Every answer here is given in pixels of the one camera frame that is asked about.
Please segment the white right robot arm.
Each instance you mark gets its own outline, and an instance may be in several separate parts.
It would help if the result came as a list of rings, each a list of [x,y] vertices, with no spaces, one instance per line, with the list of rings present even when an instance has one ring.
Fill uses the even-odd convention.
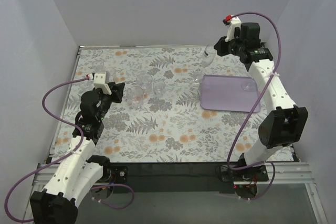
[[[262,166],[274,153],[298,142],[308,118],[305,107],[299,107],[289,96],[276,71],[276,64],[268,48],[261,46],[258,23],[243,23],[239,18],[224,22],[227,35],[214,46],[220,56],[238,56],[256,82],[267,116],[258,128],[258,141],[231,170]]]

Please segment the clear wine glass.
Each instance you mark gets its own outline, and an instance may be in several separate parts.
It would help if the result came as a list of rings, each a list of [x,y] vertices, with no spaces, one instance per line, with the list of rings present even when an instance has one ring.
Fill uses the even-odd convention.
[[[246,82],[242,83],[241,87],[246,92],[254,92],[254,91],[257,90],[256,84],[252,81],[246,81]]]

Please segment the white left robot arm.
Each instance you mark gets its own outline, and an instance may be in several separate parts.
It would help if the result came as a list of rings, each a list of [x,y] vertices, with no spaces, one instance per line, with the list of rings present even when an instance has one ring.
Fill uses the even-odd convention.
[[[93,185],[117,180],[109,158],[92,152],[103,132],[104,116],[112,103],[121,103],[124,87],[123,82],[110,82],[106,88],[111,94],[95,87],[81,96],[67,157],[43,190],[30,197],[34,223],[75,223],[78,207]]]

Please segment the clear champagne flute glass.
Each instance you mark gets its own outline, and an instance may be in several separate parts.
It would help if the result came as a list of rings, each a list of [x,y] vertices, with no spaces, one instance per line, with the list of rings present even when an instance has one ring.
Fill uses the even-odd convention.
[[[201,83],[203,80],[203,75],[205,68],[208,67],[217,55],[217,51],[214,49],[213,45],[207,45],[202,54],[202,62],[200,71],[193,74],[193,80],[195,83]]]

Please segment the clear faceted tumbler glass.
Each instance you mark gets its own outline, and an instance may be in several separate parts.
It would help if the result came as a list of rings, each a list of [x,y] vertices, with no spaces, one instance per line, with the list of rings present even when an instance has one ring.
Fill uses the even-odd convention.
[[[140,108],[144,102],[144,91],[141,87],[131,87],[127,90],[127,104],[132,108]]]

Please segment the clear tall tumbler glass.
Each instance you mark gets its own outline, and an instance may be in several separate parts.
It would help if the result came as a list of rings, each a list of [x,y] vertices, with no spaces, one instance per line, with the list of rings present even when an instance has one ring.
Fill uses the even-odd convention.
[[[150,94],[152,92],[152,81],[152,76],[147,73],[142,73],[136,78],[137,85],[143,89],[145,94]]]

